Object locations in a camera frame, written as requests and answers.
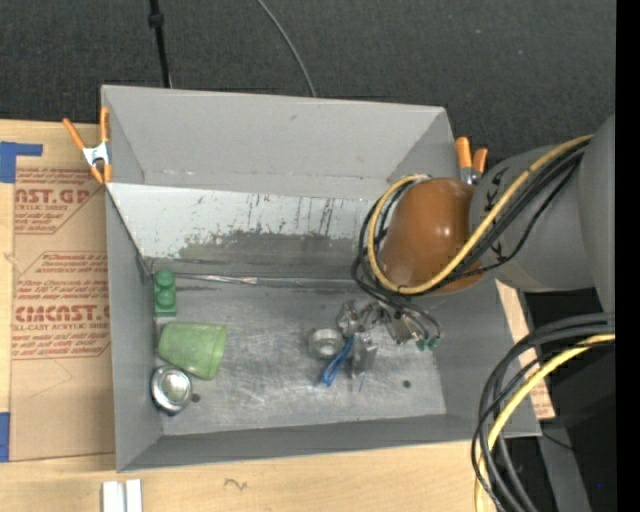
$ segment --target wooden table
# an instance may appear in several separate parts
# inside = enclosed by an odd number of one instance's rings
[[[96,129],[81,133],[91,143]],[[67,137],[60,123],[0,121],[2,141],[45,143],[43,157],[28,165],[77,165],[73,146],[56,145]],[[10,405],[12,212],[13,185],[0,183],[0,412]],[[140,478],[146,512],[473,510],[466,441],[136,473],[114,467],[113,454],[0,464],[0,509],[99,510],[102,482]]]

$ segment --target silver lid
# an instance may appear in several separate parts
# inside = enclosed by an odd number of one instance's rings
[[[331,359],[344,347],[344,339],[335,329],[318,329],[309,336],[309,352],[315,357]]]
[[[191,379],[173,366],[156,368],[151,377],[151,395],[170,414],[180,412],[191,401]]]

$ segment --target gray carpet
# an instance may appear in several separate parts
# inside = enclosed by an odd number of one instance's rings
[[[615,108],[614,0],[268,0],[318,95],[443,105],[490,162]],[[174,87],[306,95],[255,0],[161,0]],[[161,86],[146,0],[0,1],[0,116],[95,121],[102,83]]]

